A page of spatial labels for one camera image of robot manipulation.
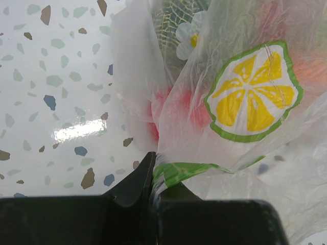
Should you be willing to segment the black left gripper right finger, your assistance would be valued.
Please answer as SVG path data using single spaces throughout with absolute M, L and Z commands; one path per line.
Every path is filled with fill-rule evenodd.
M 190 191 L 183 183 L 167 188 L 159 195 L 164 201 L 201 201 L 202 199 Z

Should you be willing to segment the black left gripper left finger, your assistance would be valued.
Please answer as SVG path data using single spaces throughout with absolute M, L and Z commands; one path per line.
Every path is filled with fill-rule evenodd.
M 121 207 L 131 207 L 151 189 L 155 152 L 148 152 L 138 167 L 102 197 L 108 197 Z

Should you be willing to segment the red fruit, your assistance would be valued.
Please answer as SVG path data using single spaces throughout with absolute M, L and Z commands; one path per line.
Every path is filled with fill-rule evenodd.
M 153 106 L 151 102 L 148 103 L 146 114 L 152 119 L 158 119 L 158 112 L 165 109 L 166 117 L 169 119 L 171 125 L 169 129 L 177 129 L 180 122 L 188 122 L 191 124 L 191 128 L 185 133 L 183 142 L 186 139 L 199 142 L 201 134 L 204 129 L 210 125 L 212 118 L 209 115 L 207 108 L 203 102 L 205 90 L 201 89 L 199 97 L 193 105 L 193 94 L 190 89 L 179 91 L 174 93 L 171 97 L 172 103 L 165 105 L 167 98 L 172 88 L 169 88 L 167 92 L 159 92 L 155 94 L 155 99 L 158 102 L 158 106 Z

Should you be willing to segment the clear printed plastic bag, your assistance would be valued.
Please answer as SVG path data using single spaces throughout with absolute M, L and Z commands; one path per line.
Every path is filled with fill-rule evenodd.
M 211 1 L 197 45 L 176 80 L 152 19 L 155 1 L 114 18 L 113 76 L 135 143 L 156 153 L 150 200 L 183 183 L 206 201 L 258 199 L 277 210 L 287 239 L 326 233 L 326 91 L 304 89 L 292 52 L 326 53 L 326 1 Z M 146 114 L 155 94 L 190 89 L 212 122 L 199 142 Z

